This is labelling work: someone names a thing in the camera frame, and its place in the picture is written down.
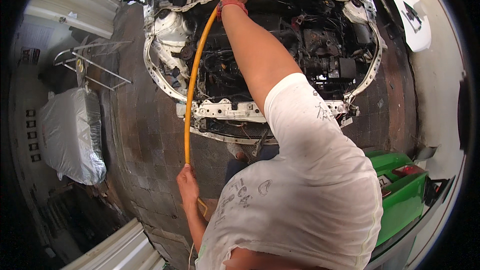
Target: red watch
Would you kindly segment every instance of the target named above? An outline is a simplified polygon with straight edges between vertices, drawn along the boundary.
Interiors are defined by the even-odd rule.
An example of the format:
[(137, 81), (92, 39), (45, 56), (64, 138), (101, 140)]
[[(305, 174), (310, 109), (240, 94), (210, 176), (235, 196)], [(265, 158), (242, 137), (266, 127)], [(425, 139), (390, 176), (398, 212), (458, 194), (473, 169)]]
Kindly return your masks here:
[(216, 6), (216, 19), (218, 21), (222, 21), (222, 9), (224, 6), (226, 5), (236, 5), (236, 6), (239, 6), (244, 12), (245, 14), (248, 15), (248, 11), (247, 9), (245, 8), (245, 4), (241, 3), (240, 1), (238, 0), (222, 0), (218, 3), (218, 5)]

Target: white t-shirt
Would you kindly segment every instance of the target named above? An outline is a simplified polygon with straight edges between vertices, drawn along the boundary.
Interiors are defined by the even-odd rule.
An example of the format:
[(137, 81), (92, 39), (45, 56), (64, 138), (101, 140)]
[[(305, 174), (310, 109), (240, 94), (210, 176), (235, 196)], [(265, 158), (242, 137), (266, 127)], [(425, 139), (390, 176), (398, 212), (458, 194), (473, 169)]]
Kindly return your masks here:
[(383, 213), (372, 163), (342, 134), (301, 73), (268, 93), (265, 117), (279, 154), (249, 165), (225, 185), (196, 269), (225, 269), (222, 262), (237, 247), (333, 270), (363, 269)]

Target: tail light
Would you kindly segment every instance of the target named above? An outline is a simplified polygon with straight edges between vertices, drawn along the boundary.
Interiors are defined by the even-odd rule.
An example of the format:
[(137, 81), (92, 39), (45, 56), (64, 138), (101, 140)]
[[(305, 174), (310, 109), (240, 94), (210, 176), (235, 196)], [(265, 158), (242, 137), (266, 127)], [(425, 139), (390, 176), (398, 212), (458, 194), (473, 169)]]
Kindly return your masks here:
[(410, 174), (417, 174), (417, 173), (423, 173), (423, 172), (425, 172), (425, 170), (423, 170), (417, 165), (406, 165), (406, 166), (392, 170), (392, 174), (395, 174), (400, 178), (406, 177), (407, 175), (410, 175)]

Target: engine bay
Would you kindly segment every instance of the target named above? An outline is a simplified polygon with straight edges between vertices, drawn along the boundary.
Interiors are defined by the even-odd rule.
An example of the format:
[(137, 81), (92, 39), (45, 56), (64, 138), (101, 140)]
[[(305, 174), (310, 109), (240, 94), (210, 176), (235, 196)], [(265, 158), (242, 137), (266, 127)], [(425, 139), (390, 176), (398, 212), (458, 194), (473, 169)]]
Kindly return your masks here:
[[(155, 84), (185, 117), (190, 73), (201, 34), (219, 0), (144, 7), (143, 59)], [(385, 48), (372, 0), (248, 0), (248, 16), (279, 40), (340, 127), (360, 111), (355, 97), (371, 85)], [(152, 62), (151, 51), (159, 58)], [(252, 99), (221, 22), (215, 21), (203, 48), (192, 102), (190, 131), (219, 141), (275, 144)]]
[[(351, 0), (361, 6), (359, 0)], [(184, 13), (190, 42), (178, 54), (192, 68), (195, 45), (217, 1), (199, 4)], [(344, 3), (336, 0), (249, 0), (249, 17), (273, 34), (288, 50), (311, 86), (324, 100), (342, 100), (368, 71), (375, 52), (372, 30), (352, 23)], [(215, 103), (253, 101), (235, 62), (225, 29), (215, 21), (201, 56), (194, 99)]]

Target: garage floor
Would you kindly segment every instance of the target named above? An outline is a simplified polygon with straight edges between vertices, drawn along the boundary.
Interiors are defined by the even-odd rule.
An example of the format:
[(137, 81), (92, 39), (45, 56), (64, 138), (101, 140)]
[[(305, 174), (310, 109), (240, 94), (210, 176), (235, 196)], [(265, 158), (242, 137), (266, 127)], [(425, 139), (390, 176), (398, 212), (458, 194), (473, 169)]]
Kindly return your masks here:
[[(412, 154), (417, 145), (416, 104), (405, 47), (400, 38), (391, 40), (385, 28), (378, 26), (389, 49), (383, 54), (376, 81), (355, 99), (361, 116), (343, 132), (361, 148)], [(145, 69), (139, 4), (118, 10), (112, 40), (134, 40), (122, 45), (117, 55), (103, 56), (101, 61), (133, 83), (117, 92), (101, 92), (106, 182), (116, 194), (118, 206), (144, 224), (150, 240), (172, 266), (183, 269), (192, 245), (175, 182), (184, 164), (183, 121), (176, 115), (174, 102), (157, 88)], [(191, 135), (191, 148), (201, 197), (211, 214), (231, 157), (224, 143), (195, 134)]]

